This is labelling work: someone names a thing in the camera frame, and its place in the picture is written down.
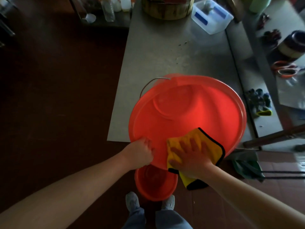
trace person's left hand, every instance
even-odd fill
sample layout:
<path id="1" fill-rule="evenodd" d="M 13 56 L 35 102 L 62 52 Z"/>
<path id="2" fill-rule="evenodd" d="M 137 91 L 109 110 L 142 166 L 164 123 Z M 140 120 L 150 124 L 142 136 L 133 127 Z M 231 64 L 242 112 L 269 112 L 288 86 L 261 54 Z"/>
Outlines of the person's left hand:
<path id="1" fill-rule="evenodd" d="M 151 148 L 151 143 L 149 139 L 141 138 L 130 143 L 120 152 L 130 170 L 141 168 L 153 161 L 154 150 Z"/>

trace hand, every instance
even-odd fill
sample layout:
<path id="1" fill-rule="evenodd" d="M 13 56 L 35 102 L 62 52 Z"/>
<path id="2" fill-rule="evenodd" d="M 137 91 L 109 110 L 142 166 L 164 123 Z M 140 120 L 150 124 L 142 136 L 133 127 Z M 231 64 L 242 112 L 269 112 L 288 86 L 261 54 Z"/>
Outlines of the hand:
<path id="1" fill-rule="evenodd" d="M 141 168 L 153 161 L 154 150 L 151 148 L 151 143 L 149 139 L 141 138 L 121 151 L 130 170 Z"/>
<path id="2" fill-rule="evenodd" d="M 170 150 L 181 158 L 182 163 L 176 160 L 170 160 L 169 163 L 177 170 L 190 178 L 200 179 L 205 168 L 213 166 L 208 155 L 208 147 L 205 142 L 201 142 L 201 151 L 193 138 L 190 139 L 191 147 L 180 141 L 181 148 L 170 148 Z"/>

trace shoe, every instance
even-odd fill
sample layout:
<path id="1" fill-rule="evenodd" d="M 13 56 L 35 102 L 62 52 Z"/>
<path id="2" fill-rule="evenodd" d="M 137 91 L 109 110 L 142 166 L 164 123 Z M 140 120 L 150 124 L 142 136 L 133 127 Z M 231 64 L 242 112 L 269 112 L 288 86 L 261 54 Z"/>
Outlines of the shoe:
<path id="1" fill-rule="evenodd" d="M 139 204 L 139 198 L 137 197 L 137 195 L 135 194 L 135 192 L 129 192 L 126 197 L 126 206 L 127 209 L 129 210 L 129 212 L 132 212 L 134 209 L 139 208 L 140 204 Z"/>
<path id="2" fill-rule="evenodd" d="M 168 199 L 162 201 L 162 210 L 173 210 L 175 207 L 175 196 L 171 195 Z"/>

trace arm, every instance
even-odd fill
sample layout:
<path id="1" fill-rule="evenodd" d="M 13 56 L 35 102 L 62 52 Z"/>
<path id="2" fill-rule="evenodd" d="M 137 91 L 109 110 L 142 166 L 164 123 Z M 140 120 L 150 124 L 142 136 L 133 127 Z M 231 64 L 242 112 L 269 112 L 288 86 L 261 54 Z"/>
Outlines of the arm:
<path id="1" fill-rule="evenodd" d="M 189 177 L 197 178 L 219 193 L 257 228 L 305 228 L 305 215 L 275 198 L 232 177 L 212 164 L 205 143 L 200 151 L 191 139 L 192 148 L 180 143 L 183 151 L 171 148 L 182 160 L 171 165 Z"/>
<path id="2" fill-rule="evenodd" d="M 0 228 L 66 228 L 120 177 L 153 160 L 141 139 L 112 158 L 72 174 L 26 197 L 0 214 Z"/>

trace floor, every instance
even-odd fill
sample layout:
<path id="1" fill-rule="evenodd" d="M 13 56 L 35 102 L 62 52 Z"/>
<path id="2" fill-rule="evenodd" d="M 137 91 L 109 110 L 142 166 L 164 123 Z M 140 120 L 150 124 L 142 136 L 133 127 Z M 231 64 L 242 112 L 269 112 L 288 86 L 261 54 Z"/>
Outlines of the floor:
<path id="1" fill-rule="evenodd" d="M 0 212 L 69 174 L 102 162 L 126 143 L 107 142 L 128 32 L 82 27 L 68 0 L 16 0 L 16 32 L 0 50 Z M 262 162 L 265 170 L 297 163 Z M 244 180 L 305 213 L 305 182 Z M 128 217 L 124 175 L 70 228 L 120 228 Z M 250 228 L 213 189 L 187 191 L 179 180 L 176 211 L 196 228 Z M 147 228 L 160 203 L 140 198 Z"/>

